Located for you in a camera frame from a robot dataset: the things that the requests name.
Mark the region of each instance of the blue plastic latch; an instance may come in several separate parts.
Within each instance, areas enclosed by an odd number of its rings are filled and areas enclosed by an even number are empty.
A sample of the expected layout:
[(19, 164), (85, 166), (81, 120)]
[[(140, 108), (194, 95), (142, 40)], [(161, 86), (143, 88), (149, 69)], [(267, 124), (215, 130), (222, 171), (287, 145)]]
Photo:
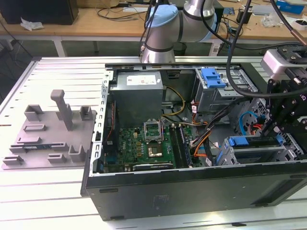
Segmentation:
[(232, 137), (228, 139), (230, 146), (248, 145), (248, 140), (245, 137)]
[(232, 138), (228, 139), (228, 143), (230, 146), (234, 146), (235, 145), (235, 142)]
[(220, 153), (219, 153), (219, 155), (218, 155), (218, 157), (216, 158), (216, 161), (215, 161), (216, 164), (219, 162), (222, 155), (223, 155), (223, 151), (220, 151)]
[(214, 68), (202, 68), (202, 78), (207, 82), (208, 88), (225, 88), (226, 84), (222, 82), (221, 75), (219, 75)]
[(278, 143), (279, 143), (280, 145), (282, 145), (282, 144), (284, 143), (284, 138), (283, 138), (282, 135), (280, 135), (280, 134), (278, 134), (278, 135), (276, 136), (276, 140), (278, 141)]

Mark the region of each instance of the table leg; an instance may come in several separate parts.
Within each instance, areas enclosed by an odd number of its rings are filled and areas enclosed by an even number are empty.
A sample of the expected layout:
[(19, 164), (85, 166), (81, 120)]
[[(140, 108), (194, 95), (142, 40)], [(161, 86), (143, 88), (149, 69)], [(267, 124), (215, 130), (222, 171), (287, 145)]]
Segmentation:
[(213, 42), (211, 44), (211, 48), (210, 48), (210, 52), (209, 52), (209, 56), (217, 56), (219, 49), (220, 49), (221, 43), (215, 43)]
[(99, 45), (98, 45), (98, 42), (97, 42), (97, 41), (93, 41), (93, 45), (94, 45), (94, 51), (95, 51), (95, 53), (98, 53), (98, 52), (99, 52)]
[(1, 44), (7, 48), (9, 51), (12, 51), (14, 48), (11, 44), (11, 41), (10, 40), (0, 40)]
[(67, 57), (67, 53), (66, 53), (65, 48), (63, 47), (62, 40), (57, 38), (57, 39), (54, 39), (53, 42), (54, 42), (54, 45), (57, 49), (58, 56), (59, 57)]

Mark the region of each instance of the green circuit board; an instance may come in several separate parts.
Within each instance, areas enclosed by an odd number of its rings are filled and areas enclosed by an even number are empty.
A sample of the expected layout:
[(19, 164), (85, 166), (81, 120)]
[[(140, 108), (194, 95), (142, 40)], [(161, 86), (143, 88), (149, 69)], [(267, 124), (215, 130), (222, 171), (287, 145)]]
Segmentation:
[[(192, 133), (189, 126), (183, 127), (186, 141), (192, 140)], [(159, 131), (154, 128), (147, 129), (147, 136), (157, 136)], [(175, 159), (169, 127), (163, 127), (163, 141), (158, 143), (151, 141), (146, 143), (144, 127), (121, 128), (119, 132), (119, 164), (139, 164), (139, 163), (172, 163), (174, 167)]]

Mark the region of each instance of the wooden desk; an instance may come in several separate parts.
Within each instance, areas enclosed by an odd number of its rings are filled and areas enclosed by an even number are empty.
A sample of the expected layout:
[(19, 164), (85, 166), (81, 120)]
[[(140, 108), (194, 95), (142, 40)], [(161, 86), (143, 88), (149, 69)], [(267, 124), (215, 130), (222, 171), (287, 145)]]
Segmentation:
[[(243, 0), (241, 3), (234, 3), (234, 2), (228, 2), (228, 1), (219, 1), (224, 7), (233, 7), (235, 9), (235, 15), (228, 15), (227, 18), (236, 20), (238, 9), (240, 6), (244, 5), (246, 3), (246, 0)], [(256, 3), (261, 5), (270, 5), (269, 2), (262, 1), (262, 0), (253, 0), (254, 3), (251, 5), (256, 5)], [(302, 18), (301, 15), (297, 14), (290, 14), (290, 13), (284, 13), (283, 14), (293, 17), (293, 18)], [(290, 34), (289, 30), (285, 27), (285, 25), (282, 25), (281, 27), (268, 27), (265, 28), (262, 23), (263, 16), (254, 16), (251, 15), (250, 20), (248, 24), (245, 24), (243, 26), (244, 32), (239, 38), (247, 39), (247, 40), (273, 40), (273, 41), (295, 41), (295, 38)], [(219, 29), (219, 34), (223, 34), (225, 36), (225, 33), (227, 32), (226, 26), (224, 24), (221, 24)], [(307, 37), (307, 31), (301, 31), (300, 32), (304, 37)]]
[[(262, 0), (253, 0), (258, 4), (269, 4)], [(224, 7), (234, 7), (237, 10), (242, 3), (220, 1)], [(129, 15), (131, 12), (110, 12), (108, 17), (119, 17), (123, 15)], [(236, 20), (236, 15), (229, 15), (230, 19)], [(145, 13), (141, 13), (140, 16), (144, 19)], [(51, 40), (54, 42), (60, 57), (66, 56), (65, 49), (63, 48), (62, 41), (139, 41), (140, 36), (143, 33), (144, 21), (139, 18), (138, 15), (134, 15), (135, 20), (127, 22), (115, 22), (99, 17), (96, 14), (96, 10), (91, 9), (79, 9), (78, 18), (73, 25), (52, 25), (45, 24), (44, 29), (36, 31), (27, 31), (20, 25), (8, 25), (2, 18), (6, 28), (12, 33), (16, 39), (20, 40)], [(295, 41), (293, 36), (289, 33), (287, 28), (282, 25), (281, 27), (264, 28), (261, 23), (262, 16), (251, 16), (249, 23), (244, 25), (244, 33), (240, 36), (238, 43), (245, 44), (274, 44), (278, 42)], [(226, 37), (226, 27), (221, 25), (219, 34)], [(303, 36), (307, 36), (307, 31), (302, 32)], [(2, 43), (12, 38), (6, 33), (6, 31), (0, 28), (0, 39)], [(215, 36), (207, 42), (212, 43), (210, 55), (216, 56), (217, 50), (222, 43)], [(97, 42), (94, 42), (94, 48), (98, 51)]]

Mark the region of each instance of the ram slot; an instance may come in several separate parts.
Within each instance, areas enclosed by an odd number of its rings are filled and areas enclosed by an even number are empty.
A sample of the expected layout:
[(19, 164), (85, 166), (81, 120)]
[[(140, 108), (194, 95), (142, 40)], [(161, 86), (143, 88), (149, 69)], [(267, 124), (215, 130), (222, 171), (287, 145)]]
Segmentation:
[(186, 161), (188, 163), (188, 166), (190, 166), (192, 164), (192, 161), (191, 161), (191, 156), (190, 156), (190, 152), (189, 152), (189, 149), (188, 149), (188, 144), (187, 144), (186, 139), (184, 137), (183, 128), (179, 127), (179, 131), (180, 131), (180, 137), (181, 137), (181, 141), (182, 141), (183, 150), (184, 150), (184, 153), (185, 153), (185, 158), (186, 158)]
[(188, 166), (188, 163), (179, 127), (170, 126), (169, 134), (171, 137), (176, 168), (186, 168)]

